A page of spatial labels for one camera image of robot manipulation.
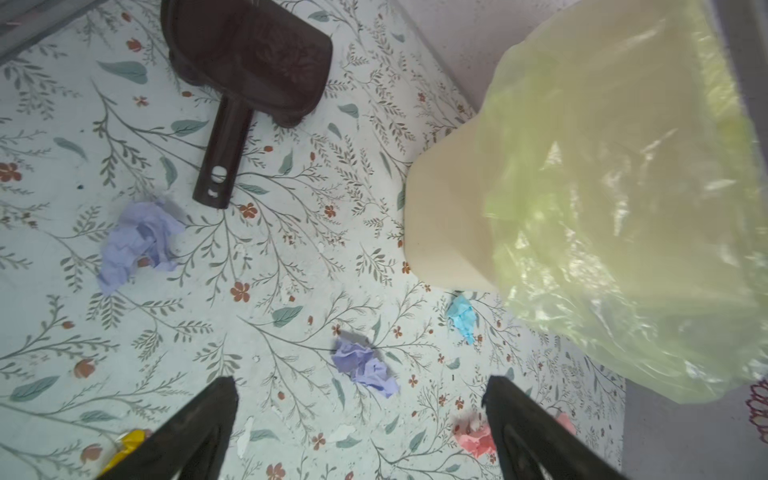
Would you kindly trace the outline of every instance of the green leaf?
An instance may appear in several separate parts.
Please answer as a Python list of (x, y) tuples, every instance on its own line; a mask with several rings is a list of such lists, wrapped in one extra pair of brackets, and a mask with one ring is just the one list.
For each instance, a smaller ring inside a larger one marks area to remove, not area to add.
[(424, 435), (426, 435), (427, 431), (424, 430), (419, 434), (416, 434), (415, 437), (411, 439), (411, 443), (409, 443), (408, 447), (411, 449), (411, 453), (415, 452), (416, 449), (419, 448), (419, 445), (422, 444), (424, 441)]
[(290, 171), (293, 169), (293, 150), (290, 151), (288, 155), (283, 159), (283, 164), (280, 166), (280, 169), (277, 171), (280, 175), (287, 175), (290, 173)]
[(402, 210), (406, 206), (406, 185), (402, 185), (402, 190), (397, 196), (397, 210)]
[(349, 447), (353, 447), (360, 443), (360, 440), (355, 440), (352, 437), (347, 437), (346, 439), (342, 440), (341, 442), (336, 442), (336, 446), (340, 449), (348, 449)]
[(392, 420), (392, 423), (386, 426), (384, 428), (384, 432), (386, 432), (387, 435), (395, 431), (395, 427), (397, 426), (397, 421), (400, 419), (400, 415), (396, 416), (394, 420)]
[(389, 174), (389, 178), (392, 178), (392, 168), (389, 167), (389, 161), (386, 159), (383, 152), (379, 152), (379, 155), (382, 156), (382, 162), (384, 162), (384, 167), (386, 167), (386, 173)]
[(402, 362), (400, 361), (400, 359), (399, 359), (399, 358), (397, 358), (397, 357), (395, 356), (395, 354), (394, 354), (394, 353), (392, 353), (392, 352), (387, 352), (387, 353), (385, 353), (384, 355), (388, 356), (390, 359), (393, 359), (393, 360), (395, 360), (397, 363), (399, 363), (400, 365), (402, 365)]
[(56, 137), (53, 139), (53, 141), (61, 148), (64, 148), (69, 151), (74, 151), (76, 154), (80, 155), (80, 157), (88, 161), (88, 157), (85, 155), (85, 151), (80, 147), (80, 145), (76, 144), (75, 142), (71, 142), (67, 140), (66, 138)]
[(252, 430), (250, 433), (250, 441), (251, 442), (258, 442), (259, 440), (264, 439), (275, 439), (280, 440), (277, 438), (277, 435), (272, 433), (272, 430)]
[(141, 85), (147, 83), (147, 68), (137, 61), (119, 61), (117, 63), (97, 61), (96, 63), (104, 71), (108, 71), (118, 77)]
[(166, 157), (160, 157), (160, 163), (162, 163), (163, 168), (165, 168), (165, 181), (168, 184), (168, 188), (170, 188), (179, 177), (179, 172), (176, 170), (174, 162), (168, 160)]
[(304, 308), (303, 306), (286, 306), (284, 308), (281, 308), (279, 310), (275, 310), (272, 312), (272, 318), (275, 320), (275, 326), (278, 328), (282, 328), (285, 325), (288, 325), (291, 320), (296, 318), (296, 315), (299, 314), (301, 309)]
[(37, 398), (45, 390), (50, 389), (51, 386), (56, 383), (56, 380), (58, 380), (58, 376), (47, 376), (36, 382), (17, 386), (13, 389), (10, 400), (12, 402), (29, 402), (30, 400)]
[(320, 10), (319, 12), (315, 12), (309, 16), (310, 20), (315, 20), (317, 22), (327, 22), (328, 21), (328, 12), (325, 10)]
[(339, 394), (339, 400), (341, 400), (341, 407), (342, 407), (342, 410), (344, 410), (344, 407), (346, 405), (344, 404), (344, 400), (345, 400), (344, 390), (341, 389), (341, 382), (339, 382), (339, 380), (336, 380), (336, 379), (331, 379), (331, 383), (333, 384), (334, 387), (336, 387), (336, 393)]
[(382, 317), (379, 317), (379, 321), (376, 322), (376, 325), (373, 326), (373, 339), (371, 339), (371, 343), (374, 343), (376, 339), (379, 337), (379, 331), (382, 328)]
[(328, 130), (332, 131), (339, 139), (341, 139), (341, 132), (339, 131), (339, 128), (336, 126), (336, 124), (328, 124)]
[(200, 130), (202, 127), (205, 127), (207, 124), (208, 120), (176, 120), (174, 123), (170, 124), (170, 129), (174, 131), (174, 134), (176, 134), (177, 137), (186, 137), (187, 135)]
[(340, 105), (339, 110), (345, 114), (348, 114), (352, 118), (358, 118), (360, 116), (360, 111), (357, 109), (357, 105), (355, 104)]
[(242, 188), (245, 191), (251, 192), (252, 194), (256, 195), (264, 195), (268, 194), (269, 190), (264, 190), (262, 187), (258, 187), (257, 185), (243, 185), (240, 184), (240, 188)]
[(107, 422), (109, 420), (117, 419), (116, 416), (102, 410), (91, 410), (90, 412), (83, 412), (80, 414), (80, 421), (83, 423)]

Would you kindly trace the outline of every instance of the blue crumpled paper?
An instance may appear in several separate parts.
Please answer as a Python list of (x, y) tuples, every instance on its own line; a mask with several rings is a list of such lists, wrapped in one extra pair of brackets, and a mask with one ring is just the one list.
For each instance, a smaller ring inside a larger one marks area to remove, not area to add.
[(101, 271), (97, 280), (104, 295), (113, 293), (131, 278), (140, 257), (147, 257), (157, 270), (170, 272), (176, 268), (176, 262), (170, 259), (168, 237), (183, 231), (184, 224), (160, 204), (128, 205), (101, 249)]
[(475, 337), (472, 334), (475, 332), (478, 316), (469, 300), (463, 295), (454, 298), (448, 308), (448, 317), (453, 320), (453, 325), (467, 339), (469, 345), (475, 343)]
[(341, 373), (352, 377), (353, 382), (378, 390), (386, 398), (400, 390), (395, 379), (387, 375), (386, 365), (366, 346), (339, 338), (331, 359)]

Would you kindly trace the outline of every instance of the trash bag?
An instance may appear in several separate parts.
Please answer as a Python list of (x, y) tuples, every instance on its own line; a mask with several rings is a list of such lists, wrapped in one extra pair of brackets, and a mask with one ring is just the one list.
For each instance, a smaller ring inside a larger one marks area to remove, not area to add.
[(582, 0), (511, 48), (478, 148), (508, 308), (680, 403), (766, 373), (763, 164), (698, 0)]

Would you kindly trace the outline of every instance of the floral tablecloth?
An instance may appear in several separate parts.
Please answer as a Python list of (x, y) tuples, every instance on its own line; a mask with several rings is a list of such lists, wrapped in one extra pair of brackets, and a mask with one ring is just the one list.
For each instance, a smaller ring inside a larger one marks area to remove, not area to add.
[[(452, 293), (402, 250), (410, 162), (472, 116), (399, 13), (380, 0), (290, 0), (332, 36), (325, 98), (296, 129), (257, 114), (233, 203), (191, 200), (218, 97), (169, 67), (156, 0), (110, 0), (0, 66), (0, 458), (5, 478), (93, 478), (130, 429), (155, 429), (217, 376), (240, 407), (222, 478), (500, 478), (455, 428), (484, 420), (505, 374), (614, 465), (624, 380), (569, 342)], [(132, 201), (186, 225), (178, 268), (140, 268), (102, 296), (100, 248)], [(366, 336), (401, 392), (330, 362)]]

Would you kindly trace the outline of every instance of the brown dustpan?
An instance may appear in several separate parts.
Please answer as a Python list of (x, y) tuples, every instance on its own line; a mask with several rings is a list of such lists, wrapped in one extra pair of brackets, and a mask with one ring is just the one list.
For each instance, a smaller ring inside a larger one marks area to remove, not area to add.
[(179, 77), (222, 94), (192, 198), (227, 208), (253, 111), (297, 126), (323, 95), (331, 39), (272, 0), (163, 0), (161, 21)]

